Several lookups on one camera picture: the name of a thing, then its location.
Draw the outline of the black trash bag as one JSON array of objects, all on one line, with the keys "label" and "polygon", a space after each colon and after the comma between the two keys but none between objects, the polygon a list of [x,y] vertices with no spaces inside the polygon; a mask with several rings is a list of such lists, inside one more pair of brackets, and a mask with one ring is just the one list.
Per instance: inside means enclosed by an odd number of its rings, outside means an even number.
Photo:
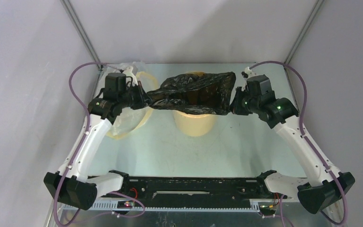
[{"label": "black trash bag", "polygon": [[235,82],[234,72],[184,73],[167,78],[158,89],[147,94],[153,109],[192,115],[227,115]]}]

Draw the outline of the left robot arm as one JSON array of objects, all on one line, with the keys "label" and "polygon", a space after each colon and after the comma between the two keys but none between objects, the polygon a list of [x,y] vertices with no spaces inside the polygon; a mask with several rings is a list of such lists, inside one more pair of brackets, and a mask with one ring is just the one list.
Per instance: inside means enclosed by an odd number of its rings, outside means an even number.
[{"label": "left robot arm", "polygon": [[90,209],[98,197],[114,192],[125,197],[130,183],[125,174],[116,171],[89,178],[88,170],[107,132],[122,110],[143,109],[149,97],[132,72],[109,73],[104,87],[85,108],[87,116],[76,144],[55,173],[47,172],[43,182],[51,196],[60,203],[77,209]]}]

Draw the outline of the clear plastic bag yellow rim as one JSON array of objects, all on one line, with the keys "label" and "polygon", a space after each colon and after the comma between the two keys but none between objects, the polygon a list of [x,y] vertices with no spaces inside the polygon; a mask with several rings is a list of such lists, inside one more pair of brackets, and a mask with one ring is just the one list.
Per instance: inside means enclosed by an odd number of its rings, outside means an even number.
[{"label": "clear plastic bag yellow rim", "polygon": [[[137,80],[141,82],[142,87],[146,92],[159,88],[157,78],[148,73],[146,65],[143,62],[110,64],[104,67],[102,76],[105,77],[109,73],[120,72],[120,70],[125,71],[129,67],[133,68],[131,72],[136,76]],[[150,107],[138,110],[132,110],[130,108],[123,109],[106,136],[116,140],[127,137],[133,131],[142,127],[148,121],[152,112],[153,109]]]}]

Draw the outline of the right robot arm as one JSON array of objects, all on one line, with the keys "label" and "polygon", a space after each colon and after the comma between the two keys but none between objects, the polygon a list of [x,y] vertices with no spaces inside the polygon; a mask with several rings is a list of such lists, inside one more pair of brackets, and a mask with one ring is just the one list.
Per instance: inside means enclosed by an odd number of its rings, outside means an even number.
[{"label": "right robot arm", "polygon": [[355,183],[350,172],[343,173],[321,151],[288,98],[276,98],[266,75],[250,77],[237,87],[231,103],[236,115],[257,114],[289,146],[305,177],[291,177],[268,171],[256,184],[256,192],[267,198],[274,192],[298,199],[311,214],[317,214],[341,200]]}]

